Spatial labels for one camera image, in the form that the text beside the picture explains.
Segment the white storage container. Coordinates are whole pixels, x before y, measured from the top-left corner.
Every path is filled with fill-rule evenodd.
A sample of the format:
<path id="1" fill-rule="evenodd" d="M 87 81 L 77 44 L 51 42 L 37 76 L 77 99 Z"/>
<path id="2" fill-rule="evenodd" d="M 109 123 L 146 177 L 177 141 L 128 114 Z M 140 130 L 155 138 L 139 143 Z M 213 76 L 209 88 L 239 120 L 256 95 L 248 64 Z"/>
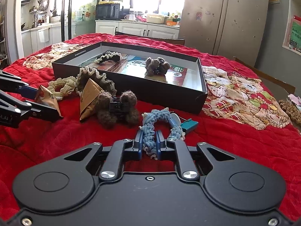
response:
<path id="1" fill-rule="evenodd" d="M 148 14 L 146 16 L 146 22 L 152 24 L 165 24 L 166 16 L 160 14 Z"/>

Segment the white wall shelf unit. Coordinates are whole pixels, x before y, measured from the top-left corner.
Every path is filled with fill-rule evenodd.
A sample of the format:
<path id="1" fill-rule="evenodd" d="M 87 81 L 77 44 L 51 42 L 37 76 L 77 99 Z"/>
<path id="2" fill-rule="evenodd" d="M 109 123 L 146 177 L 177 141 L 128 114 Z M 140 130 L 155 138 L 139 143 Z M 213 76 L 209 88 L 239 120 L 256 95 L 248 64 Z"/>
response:
<path id="1" fill-rule="evenodd" d="M 293 16 L 296 15 L 300 17 L 300 0 L 288 0 L 288 18 L 287 18 L 287 24 L 286 24 L 286 31 L 285 31 L 285 37 L 283 40 L 282 47 L 289 50 L 290 52 L 293 52 L 300 56 L 300 52 L 291 46 L 289 46 L 289 40 L 290 40 L 290 33 L 291 33 L 291 25 Z"/>

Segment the brown cream-trim scrunchie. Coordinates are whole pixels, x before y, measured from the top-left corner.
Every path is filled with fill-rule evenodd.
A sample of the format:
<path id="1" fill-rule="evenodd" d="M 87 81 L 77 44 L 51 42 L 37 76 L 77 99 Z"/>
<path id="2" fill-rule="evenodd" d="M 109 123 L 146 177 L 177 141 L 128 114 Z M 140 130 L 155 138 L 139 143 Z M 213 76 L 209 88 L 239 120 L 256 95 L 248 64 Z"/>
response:
<path id="1" fill-rule="evenodd" d="M 116 96 L 117 90 L 115 89 L 115 84 L 107 78 L 106 73 L 100 73 L 96 68 L 89 68 L 88 66 L 80 68 L 80 72 L 77 75 L 75 87 L 77 94 L 82 94 L 88 80 L 93 80 L 104 91 Z"/>

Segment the colourful book in box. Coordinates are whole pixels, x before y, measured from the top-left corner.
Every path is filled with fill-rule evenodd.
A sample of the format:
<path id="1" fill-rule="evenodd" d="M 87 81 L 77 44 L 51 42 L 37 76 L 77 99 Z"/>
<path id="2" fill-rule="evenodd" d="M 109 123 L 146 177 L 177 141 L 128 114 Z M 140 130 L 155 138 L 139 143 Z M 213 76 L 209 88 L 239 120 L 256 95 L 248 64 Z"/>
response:
<path id="1" fill-rule="evenodd" d="M 147 76 L 145 74 L 146 59 L 133 55 L 121 55 L 122 58 L 119 62 L 107 61 L 101 64 L 97 64 L 95 62 L 96 58 L 91 58 L 81 63 L 79 67 L 88 66 L 90 68 L 97 68 L 99 70 L 121 73 L 128 76 L 135 76 L 178 86 L 182 86 L 184 83 L 187 68 L 171 64 L 168 72 L 164 76 Z"/>

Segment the brown paper pyramid packet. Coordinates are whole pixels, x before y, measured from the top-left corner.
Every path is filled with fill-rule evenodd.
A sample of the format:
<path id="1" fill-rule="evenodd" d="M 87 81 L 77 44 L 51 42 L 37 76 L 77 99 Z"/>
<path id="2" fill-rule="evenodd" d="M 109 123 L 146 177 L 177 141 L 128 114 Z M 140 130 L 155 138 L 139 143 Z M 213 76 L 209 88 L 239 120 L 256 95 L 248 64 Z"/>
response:
<path id="1" fill-rule="evenodd" d="M 56 110 L 55 113 L 58 114 L 59 117 L 61 118 L 63 117 L 60 112 L 57 98 L 46 87 L 42 85 L 39 86 L 35 96 L 35 102 L 55 109 Z"/>

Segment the white mug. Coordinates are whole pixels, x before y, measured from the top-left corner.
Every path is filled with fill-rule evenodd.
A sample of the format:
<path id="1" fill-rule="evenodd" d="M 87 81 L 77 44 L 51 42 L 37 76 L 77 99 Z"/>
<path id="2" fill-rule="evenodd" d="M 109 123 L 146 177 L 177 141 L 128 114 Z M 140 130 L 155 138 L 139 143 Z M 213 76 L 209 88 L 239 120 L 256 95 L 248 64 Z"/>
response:
<path id="1" fill-rule="evenodd" d="M 136 21 L 136 16 L 134 14 L 127 14 L 124 17 L 125 20 L 129 20 L 129 21 Z"/>

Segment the white kitchen cabinet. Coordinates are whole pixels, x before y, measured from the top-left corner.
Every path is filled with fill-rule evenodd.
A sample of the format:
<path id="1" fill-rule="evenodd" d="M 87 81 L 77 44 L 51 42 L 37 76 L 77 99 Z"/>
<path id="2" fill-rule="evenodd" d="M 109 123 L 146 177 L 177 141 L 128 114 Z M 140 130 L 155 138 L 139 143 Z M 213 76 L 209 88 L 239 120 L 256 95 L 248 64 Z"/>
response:
<path id="1" fill-rule="evenodd" d="M 111 35 L 124 33 L 163 39 L 178 39 L 179 36 L 178 27 L 135 21 L 95 21 L 95 32 Z"/>

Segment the red printed quilt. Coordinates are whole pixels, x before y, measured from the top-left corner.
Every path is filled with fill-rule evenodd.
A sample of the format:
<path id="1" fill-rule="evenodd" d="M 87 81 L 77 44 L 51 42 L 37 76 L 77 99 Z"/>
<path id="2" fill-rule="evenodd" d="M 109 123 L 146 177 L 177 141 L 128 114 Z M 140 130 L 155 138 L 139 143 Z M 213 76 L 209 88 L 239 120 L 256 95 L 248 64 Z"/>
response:
<path id="1" fill-rule="evenodd" d="M 199 57 L 205 66 L 214 66 L 228 73 L 239 73 L 250 78 L 256 76 L 247 67 L 225 57 L 147 38 L 96 33 L 77 36 L 69 43 L 93 44 L 100 41 L 137 44 L 179 52 Z M 134 138 L 136 135 L 136 127 L 117 124 L 112 129 L 106 129 L 95 117 L 80 122 L 80 104 L 77 96 L 63 99 L 59 107 L 63 117 L 56 122 L 30 118 L 22 121 L 16 129 L 1 127 L 3 220 L 11 218 L 19 210 L 12 193 L 12 183 L 21 171 L 93 142 L 110 146 L 117 140 Z M 194 146 L 198 142 L 207 142 L 277 171 L 286 181 L 286 195 L 280 209 L 292 220 L 300 218 L 300 133 L 293 125 L 287 125 L 282 129 L 268 126 L 263 130 L 257 130 L 248 124 L 213 118 L 205 113 L 193 115 L 179 111 L 178 115 L 198 122 L 197 128 L 185 138 L 187 145 Z"/>

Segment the blue knitted scrunchie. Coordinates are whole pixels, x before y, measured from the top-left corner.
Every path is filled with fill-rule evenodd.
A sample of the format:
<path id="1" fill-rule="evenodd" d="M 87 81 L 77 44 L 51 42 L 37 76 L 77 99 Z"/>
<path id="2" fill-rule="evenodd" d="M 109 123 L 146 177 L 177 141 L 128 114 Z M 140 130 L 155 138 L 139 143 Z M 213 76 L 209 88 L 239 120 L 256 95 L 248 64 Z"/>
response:
<path id="1" fill-rule="evenodd" d="M 142 148 L 151 158 L 158 160 L 160 147 L 167 141 L 185 140 L 185 132 L 181 127 L 180 118 L 176 113 L 171 113 L 169 108 L 153 109 L 142 113 Z"/>

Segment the black microwave oven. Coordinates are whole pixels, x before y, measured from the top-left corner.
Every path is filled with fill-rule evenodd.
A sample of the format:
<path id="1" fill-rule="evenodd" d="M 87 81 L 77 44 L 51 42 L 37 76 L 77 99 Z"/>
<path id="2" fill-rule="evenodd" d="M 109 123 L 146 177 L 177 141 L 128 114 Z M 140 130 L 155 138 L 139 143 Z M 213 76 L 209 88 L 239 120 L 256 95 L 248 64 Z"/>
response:
<path id="1" fill-rule="evenodd" d="M 97 4 L 96 5 L 96 20 L 115 20 L 119 19 L 120 4 Z"/>

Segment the black white-trim scrunchie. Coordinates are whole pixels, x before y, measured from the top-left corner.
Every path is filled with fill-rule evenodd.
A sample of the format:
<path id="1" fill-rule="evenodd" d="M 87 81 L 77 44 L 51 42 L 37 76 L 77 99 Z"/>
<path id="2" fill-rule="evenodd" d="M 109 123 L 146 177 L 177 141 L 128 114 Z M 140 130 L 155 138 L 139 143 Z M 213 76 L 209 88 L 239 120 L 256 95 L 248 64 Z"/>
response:
<path id="1" fill-rule="evenodd" d="M 113 61 L 113 62 L 119 62 L 120 59 L 122 58 L 122 55 L 118 52 L 111 52 L 111 51 L 106 51 L 102 53 L 101 55 L 97 56 L 95 59 L 95 62 L 97 64 L 101 64 L 107 61 Z"/>

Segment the brown beaded coaster mat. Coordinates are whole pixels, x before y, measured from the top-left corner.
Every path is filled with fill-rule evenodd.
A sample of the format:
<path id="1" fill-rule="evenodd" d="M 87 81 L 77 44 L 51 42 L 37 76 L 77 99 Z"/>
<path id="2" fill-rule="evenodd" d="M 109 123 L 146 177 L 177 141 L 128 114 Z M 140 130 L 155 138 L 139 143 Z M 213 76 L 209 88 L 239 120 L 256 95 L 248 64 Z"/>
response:
<path id="1" fill-rule="evenodd" d="M 293 123 L 301 125 L 301 113 L 295 104 L 287 100 L 280 100 L 279 105 L 282 110 L 290 117 Z"/>

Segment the silver double-door refrigerator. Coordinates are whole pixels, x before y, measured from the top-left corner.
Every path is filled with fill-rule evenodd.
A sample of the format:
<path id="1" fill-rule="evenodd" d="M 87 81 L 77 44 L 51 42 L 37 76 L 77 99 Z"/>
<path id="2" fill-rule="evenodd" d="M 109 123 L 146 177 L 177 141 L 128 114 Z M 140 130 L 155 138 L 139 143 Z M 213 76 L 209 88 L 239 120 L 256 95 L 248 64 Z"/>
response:
<path id="1" fill-rule="evenodd" d="M 200 52 L 254 66 L 267 9 L 268 0 L 185 0 L 179 38 Z"/>

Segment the cream braided scrunchie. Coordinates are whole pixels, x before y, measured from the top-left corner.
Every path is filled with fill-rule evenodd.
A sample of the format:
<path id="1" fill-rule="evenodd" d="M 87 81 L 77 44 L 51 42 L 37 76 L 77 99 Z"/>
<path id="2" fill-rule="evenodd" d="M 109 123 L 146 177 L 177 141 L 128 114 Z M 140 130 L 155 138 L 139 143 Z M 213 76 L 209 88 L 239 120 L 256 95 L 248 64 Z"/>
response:
<path id="1" fill-rule="evenodd" d="M 69 76 L 67 78 L 57 78 L 55 81 L 49 82 L 47 89 L 58 101 L 61 101 L 64 97 L 73 94 L 76 85 L 77 79 L 74 76 Z"/>

